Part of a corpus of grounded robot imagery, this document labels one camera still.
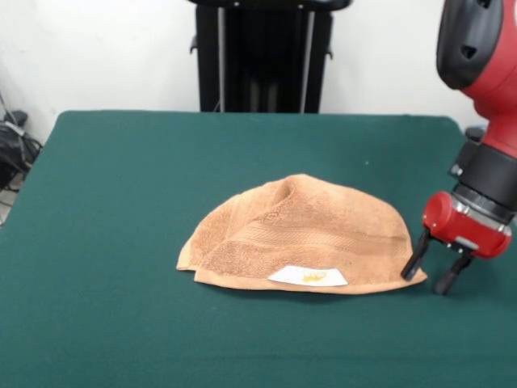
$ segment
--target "white label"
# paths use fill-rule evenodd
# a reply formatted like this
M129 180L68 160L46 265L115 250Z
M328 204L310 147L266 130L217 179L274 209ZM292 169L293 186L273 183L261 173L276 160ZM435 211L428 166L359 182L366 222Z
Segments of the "white label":
M288 265L277 273L268 277L268 280L290 285L309 285L311 287L335 287L347 285L343 275L338 269L313 269Z

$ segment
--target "towel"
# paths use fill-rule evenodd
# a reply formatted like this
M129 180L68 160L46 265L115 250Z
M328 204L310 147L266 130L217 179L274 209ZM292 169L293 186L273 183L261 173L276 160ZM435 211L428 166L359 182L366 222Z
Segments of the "towel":
M412 255L406 224L386 202L309 175L229 198L195 229L176 268L231 289L361 294L423 282L400 272Z

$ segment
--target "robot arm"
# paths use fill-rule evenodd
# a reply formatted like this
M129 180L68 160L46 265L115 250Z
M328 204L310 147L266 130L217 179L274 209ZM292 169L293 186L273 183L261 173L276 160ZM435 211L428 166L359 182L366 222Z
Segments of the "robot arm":
M424 232L401 275L409 280L436 240L461 257L435 285L451 288L474 258L493 259L511 241L517 214L517 0L446 0L437 68L453 90L471 98L489 121L470 136L450 173L451 193L439 192L422 215Z

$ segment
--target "black metal frame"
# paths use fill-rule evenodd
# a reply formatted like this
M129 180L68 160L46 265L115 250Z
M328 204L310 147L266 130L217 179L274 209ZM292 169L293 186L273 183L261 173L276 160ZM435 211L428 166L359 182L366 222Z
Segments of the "black metal frame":
M332 24L328 11L198 5L200 110L318 113Z
M201 6L247 10L295 10L331 12L351 5L352 0L189 0Z

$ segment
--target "green table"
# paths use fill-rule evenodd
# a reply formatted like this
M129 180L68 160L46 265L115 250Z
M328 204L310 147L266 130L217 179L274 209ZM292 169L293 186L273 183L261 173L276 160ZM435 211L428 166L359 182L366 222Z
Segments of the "green table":
M394 205L413 238L450 190L446 118L67 112L0 231L0 387L513 387L515 244L363 296L247 292L174 269L196 224L294 173Z

